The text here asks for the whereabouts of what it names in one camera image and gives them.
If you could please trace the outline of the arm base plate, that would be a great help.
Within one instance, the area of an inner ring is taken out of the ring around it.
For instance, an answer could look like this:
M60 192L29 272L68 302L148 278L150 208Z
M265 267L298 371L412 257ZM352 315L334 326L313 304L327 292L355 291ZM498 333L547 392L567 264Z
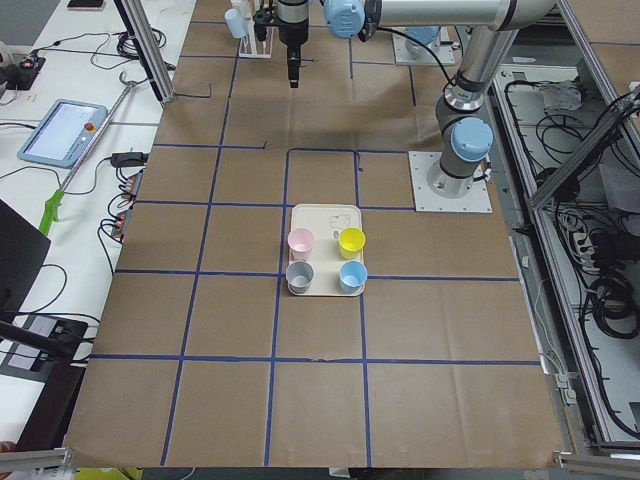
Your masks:
M399 31L425 44L444 66L457 63L460 44L456 39L450 38L447 28L436 26L403 27ZM392 34L392 40L396 64L438 65L436 59L414 41L397 33Z
M420 213L490 214L486 177L480 165L466 179L449 177L441 169L440 152L409 151L415 210Z

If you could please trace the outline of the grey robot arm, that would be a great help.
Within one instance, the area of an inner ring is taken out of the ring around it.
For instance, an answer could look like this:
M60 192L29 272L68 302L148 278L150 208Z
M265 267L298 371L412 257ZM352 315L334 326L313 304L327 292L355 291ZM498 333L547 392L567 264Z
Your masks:
M468 193L478 165L486 159L493 131L476 114L518 31L543 18L550 1L326 1L323 15L330 33L368 41L378 31L404 38L429 55L443 27L469 26L461 63L436 105L443 151L427 173L437 195L457 199Z

